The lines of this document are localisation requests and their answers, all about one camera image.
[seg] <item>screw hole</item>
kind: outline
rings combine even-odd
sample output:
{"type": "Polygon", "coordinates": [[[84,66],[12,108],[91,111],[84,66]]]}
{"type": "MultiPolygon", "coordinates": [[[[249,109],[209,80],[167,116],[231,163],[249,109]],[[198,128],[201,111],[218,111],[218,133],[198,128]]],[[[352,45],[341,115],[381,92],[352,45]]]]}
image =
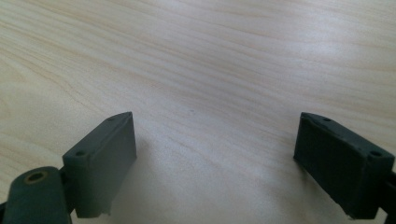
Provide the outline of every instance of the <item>screw hole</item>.
{"type": "Polygon", "coordinates": [[[35,184],[35,183],[40,182],[43,179],[45,179],[47,177],[47,175],[48,175],[48,173],[45,171],[34,172],[34,173],[26,176],[26,178],[24,179],[24,182],[26,184],[35,184]]]}
{"type": "Polygon", "coordinates": [[[377,156],[377,157],[381,156],[381,153],[376,152],[376,151],[371,151],[370,154],[372,154],[373,156],[377,156]]]}
{"type": "Polygon", "coordinates": [[[76,153],[76,156],[84,156],[85,155],[85,152],[84,151],[78,151],[77,153],[76,153]]]}

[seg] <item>wooden table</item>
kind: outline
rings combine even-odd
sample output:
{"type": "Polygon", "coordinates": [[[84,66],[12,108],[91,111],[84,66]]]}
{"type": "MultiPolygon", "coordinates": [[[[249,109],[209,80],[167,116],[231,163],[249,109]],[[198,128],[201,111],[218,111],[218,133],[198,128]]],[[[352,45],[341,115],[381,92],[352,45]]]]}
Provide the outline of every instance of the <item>wooden table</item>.
{"type": "Polygon", "coordinates": [[[292,155],[302,111],[396,153],[395,73],[394,1],[4,0],[0,199],[131,110],[121,223],[383,223],[348,220],[292,155]]]}

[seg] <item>wood grain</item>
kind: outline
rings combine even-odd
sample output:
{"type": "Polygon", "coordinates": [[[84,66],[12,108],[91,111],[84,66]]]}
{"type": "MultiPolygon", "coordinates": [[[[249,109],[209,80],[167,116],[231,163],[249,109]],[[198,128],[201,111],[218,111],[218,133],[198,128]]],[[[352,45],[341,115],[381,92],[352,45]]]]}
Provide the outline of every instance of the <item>wood grain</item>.
{"type": "Polygon", "coordinates": [[[393,1],[4,0],[0,200],[131,110],[113,218],[74,223],[351,223],[292,159],[299,116],[396,153],[395,73],[393,1]]]}

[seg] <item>light wood surface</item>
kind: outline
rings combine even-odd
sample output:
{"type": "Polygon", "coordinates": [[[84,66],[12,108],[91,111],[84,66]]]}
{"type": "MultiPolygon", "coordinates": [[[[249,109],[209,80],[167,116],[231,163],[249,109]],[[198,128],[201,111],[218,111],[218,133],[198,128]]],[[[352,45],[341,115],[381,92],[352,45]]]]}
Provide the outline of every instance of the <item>light wood surface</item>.
{"type": "Polygon", "coordinates": [[[3,0],[0,200],[131,110],[120,223],[383,223],[350,221],[292,155],[302,111],[396,153],[395,87],[394,1],[3,0]]]}

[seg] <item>black bracket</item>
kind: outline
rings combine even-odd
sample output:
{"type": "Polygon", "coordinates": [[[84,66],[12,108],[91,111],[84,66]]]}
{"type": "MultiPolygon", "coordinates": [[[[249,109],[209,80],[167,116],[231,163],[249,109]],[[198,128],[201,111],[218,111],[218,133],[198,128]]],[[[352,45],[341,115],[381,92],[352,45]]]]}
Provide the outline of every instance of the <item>black bracket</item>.
{"type": "Polygon", "coordinates": [[[103,121],[63,155],[64,167],[41,167],[17,177],[0,204],[0,224],[69,224],[70,213],[98,217],[136,159],[131,112],[103,121]]]}
{"type": "Polygon", "coordinates": [[[339,123],[302,113],[294,159],[354,219],[373,219],[379,207],[396,223],[394,156],[339,123]]]}

